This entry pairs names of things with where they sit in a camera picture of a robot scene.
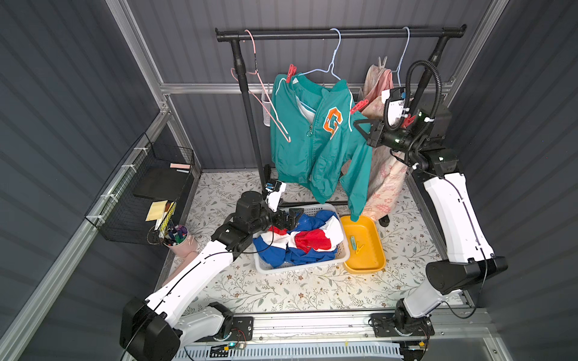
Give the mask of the blue red white jacket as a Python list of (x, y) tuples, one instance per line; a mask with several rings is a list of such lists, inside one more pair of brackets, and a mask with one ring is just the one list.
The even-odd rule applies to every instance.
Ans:
[(270, 227), (253, 239), (258, 257), (278, 269), (284, 264), (302, 266), (334, 260), (345, 239), (338, 215), (321, 210), (304, 214), (294, 230)]

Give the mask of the green jacket orange letter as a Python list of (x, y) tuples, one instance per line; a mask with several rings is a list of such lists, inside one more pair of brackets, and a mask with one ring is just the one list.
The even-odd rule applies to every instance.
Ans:
[(271, 94), (277, 125), (270, 129), (272, 161), (278, 178), (300, 184), (325, 203), (338, 187), (348, 197), (354, 221), (367, 204), (372, 148), (355, 129), (364, 116), (355, 106), (347, 81), (323, 87), (304, 75), (278, 75)]

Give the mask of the teal clothespin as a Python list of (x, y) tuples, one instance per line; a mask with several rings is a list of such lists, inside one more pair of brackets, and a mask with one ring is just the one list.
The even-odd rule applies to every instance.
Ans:
[(358, 246), (357, 246), (357, 242), (355, 240), (355, 237), (351, 236), (349, 241), (350, 241), (350, 244), (352, 245), (352, 250), (356, 251), (358, 249)]

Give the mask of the red clothespin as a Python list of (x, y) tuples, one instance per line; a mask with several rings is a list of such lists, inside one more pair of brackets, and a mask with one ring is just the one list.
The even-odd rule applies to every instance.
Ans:
[(290, 64), (289, 69), (287, 71), (286, 83), (290, 84), (292, 78), (296, 75), (297, 68), (294, 64)]

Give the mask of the pink wire hanger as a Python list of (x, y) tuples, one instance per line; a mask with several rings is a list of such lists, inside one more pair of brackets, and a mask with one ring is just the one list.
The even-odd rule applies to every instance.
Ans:
[(248, 29), (245, 29), (244, 32), (247, 33), (251, 39), (251, 44), (252, 44), (252, 48), (253, 48), (253, 57), (254, 57), (254, 71), (248, 72), (248, 73), (249, 73), (249, 75), (254, 75), (259, 80), (259, 84), (260, 84), (260, 88), (261, 88), (261, 97), (258, 98), (251, 91), (249, 91), (249, 93), (251, 95), (253, 95), (254, 98), (256, 98), (258, 100), (261, 107), (263, 108), (266, 115), (268, 116), (269, 127), (274, 125), (278, 129), (278, 131), (281, 133), (281, 136), (284, 138), (284, 140), (290, 144), (291, 143), (291, 136), (289, 135), (289, 132), (287, 131), (283, 122), (281, 122), (281, 120), (279, 119), (278, 112), (277, 112), (274, 104), (272, 103), (272, 99), (271, 99), (271, 96), (269, 93), (269, 87), (267, 87), (265, 85), (262, 77), (260, 76), (260, 72), (259, 72), (259, 68), (258, 68), (258, 61), (257, 61), (257, 47), (256, 47), (256, 42), (254, 40), (254, 36), (251, 33), (251, 31)]

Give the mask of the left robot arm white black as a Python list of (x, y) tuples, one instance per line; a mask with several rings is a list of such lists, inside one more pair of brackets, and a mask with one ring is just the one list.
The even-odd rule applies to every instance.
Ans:
[(207, 337), (225, 338), (233, 312), (213, 302), (185, 317), (195, 297), (245, 253), (254, 235), (275, 227), (293, 230), (302, 208), (282, 210), (255, 191), (244, 192), (236, 210), (212, 234), (210, 242), (171, 281), (146, 299), (134, 298), (123, 309), (120, 346), (136, 360), (171, 360), (178, 350)]

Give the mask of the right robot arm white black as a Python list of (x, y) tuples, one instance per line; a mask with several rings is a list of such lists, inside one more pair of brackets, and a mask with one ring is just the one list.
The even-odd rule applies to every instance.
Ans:
[(441, 105), (415, 112), (398, 128), (385, 118), (354, 123), (371, 147), (403, 154), (401, 162), (416, 174), (433, 204), (446, 244), (447, 258), (427, 264), (426, 279), (397, 302), (390, 324), (400, 335), (429, 334), (435, 308), (507, 270), (505, 257), (495, 255), (483, 235), (456, 153), (441, 144), (451, 119)]

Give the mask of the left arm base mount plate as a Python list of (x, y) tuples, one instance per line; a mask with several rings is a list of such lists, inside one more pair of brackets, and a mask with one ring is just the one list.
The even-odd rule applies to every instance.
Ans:
[(215, 341), (251, 341), (254, 331), (254, 318), (233, 316), (226, 319), (221, 329), (212, 338)]

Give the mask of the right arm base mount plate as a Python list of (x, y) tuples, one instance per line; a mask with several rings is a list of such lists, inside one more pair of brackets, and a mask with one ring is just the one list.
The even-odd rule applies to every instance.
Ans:
[(373, 313), (368, 325), (376, 337), (425, 337), (435, 335), (435, 330), (428, 317), (413, 318), (404, 313)]

